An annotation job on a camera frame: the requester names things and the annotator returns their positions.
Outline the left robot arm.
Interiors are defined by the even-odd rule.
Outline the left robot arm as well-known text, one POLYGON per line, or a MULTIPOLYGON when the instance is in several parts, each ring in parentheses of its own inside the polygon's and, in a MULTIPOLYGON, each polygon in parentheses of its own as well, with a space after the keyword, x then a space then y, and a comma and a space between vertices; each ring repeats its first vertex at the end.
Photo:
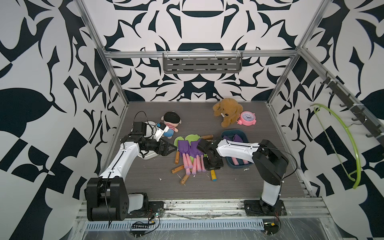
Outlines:
POLYGON ((99 177, 91 178, 87 183, 85 193, 88 220, 123 221, 131 212, 147 211, 147 194, 127 192, 125 179, 129 169, 141 151, 153 151, 167 156, 176 150, 176 146, 162 138, 147 139, 132 134, 122 138, 120 152, 111 164, 99 177))

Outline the green shovel yellow handle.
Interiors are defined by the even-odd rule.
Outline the green shovel yellow handle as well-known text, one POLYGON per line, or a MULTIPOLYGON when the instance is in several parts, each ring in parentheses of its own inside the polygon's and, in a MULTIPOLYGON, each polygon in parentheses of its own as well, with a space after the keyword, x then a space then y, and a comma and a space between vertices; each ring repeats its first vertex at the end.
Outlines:
POLYGON ((217 181, 216 173, 214 168, 210 165, 209 159, 207 155, 204 155, 203 157, 203 163, 204 163, 204 168, 206 171, 209 171, 211 173, 211 179, 213 182, 217 181))

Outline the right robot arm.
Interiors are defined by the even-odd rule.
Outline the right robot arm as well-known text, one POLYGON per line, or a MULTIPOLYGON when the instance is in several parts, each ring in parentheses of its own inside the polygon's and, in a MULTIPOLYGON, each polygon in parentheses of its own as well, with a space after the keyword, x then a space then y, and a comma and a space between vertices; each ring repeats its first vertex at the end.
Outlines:
POLYGON ((207 170, 223 167, 223 158, 246 160, 256 166, 264 181, 259 200, 245 200, 247 216, 281 216, 285 209, 280 199, 281 188, 286 177, 289 160, 268 140, 261 143, 240 143, 226 139, 220 141, 200 140, 197 150, 206 154, 204 166, 207 170))

